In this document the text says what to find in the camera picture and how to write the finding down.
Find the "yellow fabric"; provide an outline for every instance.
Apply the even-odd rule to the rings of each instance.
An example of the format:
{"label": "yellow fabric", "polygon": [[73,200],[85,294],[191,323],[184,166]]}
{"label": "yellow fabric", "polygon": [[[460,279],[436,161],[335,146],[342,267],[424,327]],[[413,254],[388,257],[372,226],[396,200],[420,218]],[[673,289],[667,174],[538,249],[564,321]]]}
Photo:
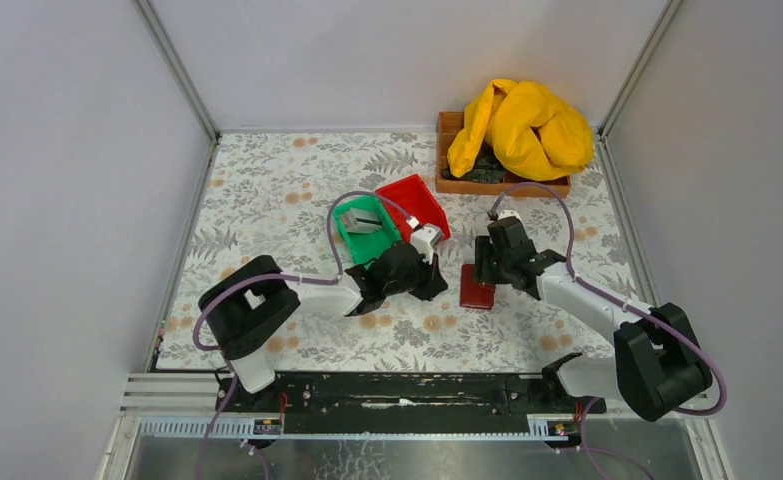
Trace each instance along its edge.
{"label": "yellow fabric", "polygon": [[453,176],[471,171],[483,140],[506,170],[530,180],[581,172],[594,158],[585,117],[534,82],[493,80],[465,108],[465,126],[448,153]]}

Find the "wooden box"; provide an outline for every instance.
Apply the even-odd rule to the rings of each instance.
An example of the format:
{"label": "wooden box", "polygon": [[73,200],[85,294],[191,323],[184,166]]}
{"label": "wooden box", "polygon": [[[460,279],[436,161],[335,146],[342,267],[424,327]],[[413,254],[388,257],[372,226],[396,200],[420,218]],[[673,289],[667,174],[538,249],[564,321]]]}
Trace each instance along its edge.
{"label": "wooden box", "polygon": [[[435,172],[435,190],[439,193],[465,193],[472,195],[500,195],[506,187],[515,183],[527,181],[514,173],[506,172],[503,183],[475,183],[464,180],[445,180],[441,178],[441,170],[449,166],[447,152],[456,135],[462,130],[465,114],[463,112],[441,112],[438,114],[438,162]],[[562,197],[566,197],[571,191],[571,177],[562,177],[549,182],[541,182],[551,187]],[[513,197],[550,197],[551,195],[540,188],[521,187],[509,193]]]}

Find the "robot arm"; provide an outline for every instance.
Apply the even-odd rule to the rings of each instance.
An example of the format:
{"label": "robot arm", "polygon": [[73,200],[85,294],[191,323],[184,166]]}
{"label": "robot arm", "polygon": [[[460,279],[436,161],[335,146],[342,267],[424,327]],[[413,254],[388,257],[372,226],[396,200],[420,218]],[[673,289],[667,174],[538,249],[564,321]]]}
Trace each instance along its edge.
{"label": "robot arm", "polygon": [[[364,315],[379,308],[391,295],[409,293],[432,300],[447,290],[434,252],[440,239],[438,227],[425,225],[412,233],[411,243],[395,243],[379,258],[347,269],[340,279],[285,274],[300,281],[290,285],[281,279],[260,281],[229,295],[206,320],[244,389],[255,393],[275,379],[262,346],[291,315]],[[269,255],[256,257],[204,293],[200,309],[238,283],[266,274],[282,271]]]}
{"label": "robot arm", "polygon": [[[537,300],[562,308],[586,323],[615,348],[614,358],[574,353],[544,369],[572,397],[622,399],[645,420],[655,421],[712,385],[708,366],[676,339],[625,307],[579,285],[565,257],[537,252],[518,214],[504,210],[476,239],[475,280],[511,284]],[[667,323],[697,344],[685,312],[673,304],[659,308],[598,288]]]}

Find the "floral tablecloth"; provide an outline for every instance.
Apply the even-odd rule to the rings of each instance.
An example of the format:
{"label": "floral tablecloth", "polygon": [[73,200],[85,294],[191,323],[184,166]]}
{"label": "floral tablecloth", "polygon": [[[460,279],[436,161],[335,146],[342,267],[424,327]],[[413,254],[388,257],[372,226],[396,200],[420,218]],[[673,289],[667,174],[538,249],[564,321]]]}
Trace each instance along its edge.
{"label": "floral tablecloth", "polygon": [[[434,133],[227,134],[215,159],[203,208],[169,318],[157,369],[223,366],[217,352],[196,350],[197,300],[256,255],[286,271],[334,273],[324,234],[329,204],[344,192],[373,190],[411,174],[434,189]],[[611,347],[561,310],[497,288],[491,311],[459,307],[460,270],[473,263],[473,240],[486,234],[494,197],[436,194],[451,238],[440,244],[448,291],[432,302],[390,298],[356,318],[293,316],[264,349],[278,370],[532,372],[574,350]],[[575,262],[589,278],[635,296],[626,245],[597,161],[574,175],[568,204],[576,222]],[[564,252],[567,222],[552,199],[509,198],[539,249]],[[336,233],[346,265],[349,252]],[[207,328],[204,343],[213,343]]]}

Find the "metal bar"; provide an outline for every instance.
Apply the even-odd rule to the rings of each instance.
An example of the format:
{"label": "metal bar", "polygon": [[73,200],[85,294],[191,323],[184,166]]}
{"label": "metal bar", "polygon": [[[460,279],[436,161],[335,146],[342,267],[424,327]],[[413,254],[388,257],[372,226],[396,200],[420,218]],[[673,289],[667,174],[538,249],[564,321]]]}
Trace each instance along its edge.
{"label": "metal bar", "polygon": [[104,480],[108,475],[108,463],[111,460],[111,454],[114,451],[114,444],[117,442],[117,432],[120,431],[120,423],[122,421],[123,415],[118,415],[117,420],[114,422],[114,430],[111,432],[108,445],[105,447],[105,453],[103,454],[102,460],[100,460],[97,473],[94,475],[94,480]]}
{"label": "metal bar", "polygon": [[202,382],[129,382],[126,385],[127,394],[135,393],[178,393],[178,394],[208,394],[217,393],[217,383]]}
{"label": "metal bar", "polygon": [[[624,193],[623,183],[621,182],[617,165],[614,161],[614,154],[609,145],[608,138],[605,136],[598,141],[598,153],[603,166],[606,183],[608,184],[609,192],[612,197],[612,206],[615,210],[615,216],[618,220],[621,234],[627,243],[630,264],[633,269],[633,275],[636,277],[636,289],[642,300],[654,305],[659,305],[661,299],[656,289],[656,284],[653,281],[653,275],[651,274],[650,266],[647,262],[647,255],[642,247],[638,230],[635,227],[629,202]],[[712,395],[707,396],[706,394],[701,394],[691,399],[683,406],[702,409],[713,405],[717,398],[716,385],[713,386]],[[625,403],[622,404],[618,401],[607,400],[606,407],[608,408],[608,412],[603,415],[603,417],[635,417],[635,414],[629,410],[629,407]],[[680,418],[683,421],[683,425],[689,432],[689,438],[691,439],[695,456],[698,465],[700,466],[701,475],[704,478],[734,478],[724,447],[715,432],[714,419],[699,419],[680,414],[668,414],[666,417]]]}
{"label": "metal bar", "polygon": [[132,415],[124,415],[117,429],[117,436],[111,448],[111,455],[106,466],[103,478],[105,480],[124,480],[132,460],[132,452],[135,450],[135,442],[138,441],[138,430],[141,427],[141,419]]}
{"label": "metal bar", "polygon": [[603,174],[606,183],[609,186],[609,194],[612,198],[612,208],[615,211],[615,217],[618,220],[618,226],[621,229],[621,235],[627,244],[627,252],[630,258],[630,267],[636,280],[636,290],[638,290],[641,300],[658,305],[660,298],[656,292],[653,283],[653,276],[650,273],[647,255],[641,244],[638,230],[635,228],[635,220],[627,202],[624,186],[621,177],[618,174],[617,166],[612,159],[611,147],[606,137],[602,137],[597,144],[597,151],[600,158],[600,164],[603,167]]}
{"label": "metal bar", "polygon": [[656,21],[656,25],[650,32],[650,37],[647,39],[644,48],[642,48],[641,53],[638,55],[638,59],[632,66],[632,70],[630,70],[629,75],[627,75],[627,79],[621,87],[621,91],[618,92],[618,96],[615,97],[615,103],[612,104],[612,108],[609,109],[609,113],[606,114],[603,123],[600,124],[599,133],[602,137],[605,138],[608,136],[615,126],[618,117],[624,110],[624,106],[627,104],[629,97],[635,90],[635,86],[641,79],[641,75],[647,68],[647,63],[653,57],[653,54],[656,53],[659,43],[662,41],[665,33],[667,33],[668,27],[671,26],[671,22],[673,22],[674,18],[677,16],[683,2],[684,0],[668,0],[668,3],[662,10],[662,14],[659,16],[659,20]]}
{"label": "metal bar", "polygon": [[154,380],[170,380],[170,381],[191,381],[191,380],[198,380],[198,381],[207,381],[211,382],[212,385],[217,385],[217,382],[214,380],[214,375],[211,372],[208,373],[159,373],[159,372],[153,372],[153,373],[130,373],[129,374],[129,381],[154,381]]}
{"label": "metal bar", "polygon": [[138,13],[141,15],[141,20],[150,32],[164,62],[167,63],[167,67],[173,75],[173,79],[176,80],[176,84],[185,96],[185,100],[188,101],[188,106],[191,107],[194,116],[200,122],[200,126],[211,141],[217,140],[217,125],[215,125],[208,108],[206,108],[202,97],[200,97],[200,92],[197,91],[194,82],[191,81],[191,76],[188,74],[185,64],[182,63],[182,59],[179,58],[173,42],[170,41],[170,37],[164,30],[164,25],[158,18],[152,2],[150,0],[132,0],[132,3],[135,4]]}
{"label": "metal bar", "polygon": [[683,421],[703,478],[733,479],[726,454],[713,434],[715,420],[690,418]]}
{"label": "metal bar", "polygon": [[216,395],[136,395],[126,396],[120,402],[121,409],[206,409],[214,411]]}
{"label": "metal bar", "polygon": [[[138,416],[144,420],[148,418],[156,417],[181,417],[181,418],[206,418],[211,421],[212,415],[214,415],[214,402],[209,408],[146,408],[146,409],[127,409],[124,412],[126,415]],[[258,413],[229,413],[224,412],[220,414],[221,419],[226,418],[263,418],[270,419],[276,418],[279,414],[271,415],[270,413],[258,412]]]}
{"label": "metal bar", "polygon": [[436,133],[438,125],[412,125],[409,127],[247,127],[220,130],[223,135],[248,133]]}
{"label": "metal bar", "polygon": [[208,186],[209,177],[211,176],[212,166],[214,165],[214,158],[217,154],[217,142],[212,141],[208,149],[208,157],[206,158],[205,165],[200,172],[200,177],[197,180],[197,186],[194,190],[194,199],[191,204],[191,211],[188,215],[188,219],[185,221],[185,228],[182,231],[182,243],[179,245],[179,251],[176,252],[176,259],[173,261],[173,268],[170,271],[170,277],[167,283],[167,290],[164,293],[164,299],[161,302],[161,307],[158,311],[158,321],[155,324],[155,328],[152,333],[152,339],[150,341],[150,348],[146,352],[146,357],[142,363],[141,370],[149,370],[151,360],[155,355],[156,343],[158,342],[159,333],[161,330],[161,323],[167,319],[170,315],[170,307],[173,305],[173,300],[176,298],[176,290],[179,288],[179,280],[182,277],[182,270],[185,268],[185,260],[188,258],[188,248],[191,246],[191,238],[194,236],[194,228],[197,225],[197,218],[200,216],[200,211],[203,208],[203,199],[205,198],[206,187]]}
{"label": "metal bar", "polygon": [[[167,437],[167,438],[202,438],[211,420],[208,417],[174,417],[174,416],[148,416],[143,419],[139,430],[142,436]],[[233,438],[249,440],[268,440],[270,434],[256,434],[253,432],[256,420],[250,417],[222,418],[217,421],[210,438]],[[388,433],[330,433],[330,434],[294,434],[283,433],[275,438],[282,440],[371,440],[371,441],[413,441],[413,440],[453,440],[453,441],[481,441],[481,440],[538,440],[551,442],[565,442],[567,437],[548,435],[549,426],[546,420],[527,418],[528,429],[526,432],[505,433],[422,433],[422,434],[388,434]]]}

